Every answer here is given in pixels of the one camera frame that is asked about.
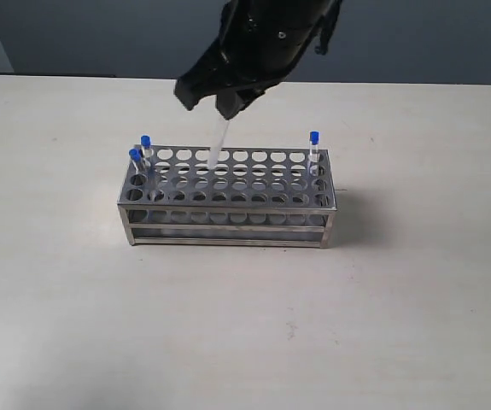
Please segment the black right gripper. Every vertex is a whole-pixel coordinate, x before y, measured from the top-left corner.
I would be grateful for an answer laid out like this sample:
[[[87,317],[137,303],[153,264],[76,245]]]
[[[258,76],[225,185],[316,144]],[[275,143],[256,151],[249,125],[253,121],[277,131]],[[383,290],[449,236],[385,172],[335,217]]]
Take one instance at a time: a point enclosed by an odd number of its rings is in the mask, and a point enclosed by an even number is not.
[[[309,47],[324,56],[341,1],[229,1],[217,38],[193,67],[178,77],[174,96],[191,111],[215,95],[215,108],[231,120],[269,85],[286,78]]]

